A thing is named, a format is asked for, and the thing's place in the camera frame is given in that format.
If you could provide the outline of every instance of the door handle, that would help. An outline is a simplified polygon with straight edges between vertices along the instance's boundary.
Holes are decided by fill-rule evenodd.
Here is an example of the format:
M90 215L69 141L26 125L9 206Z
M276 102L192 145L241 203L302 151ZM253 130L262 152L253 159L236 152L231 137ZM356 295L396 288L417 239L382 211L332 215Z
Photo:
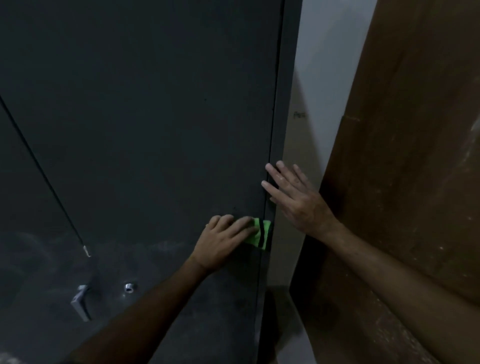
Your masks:
M80 315L84 322L88 322L91 320L90 315L85 307L84 297L86 292L88 291L88 285L82 284L78 286L78 293L72 298L70 302L75 311Z

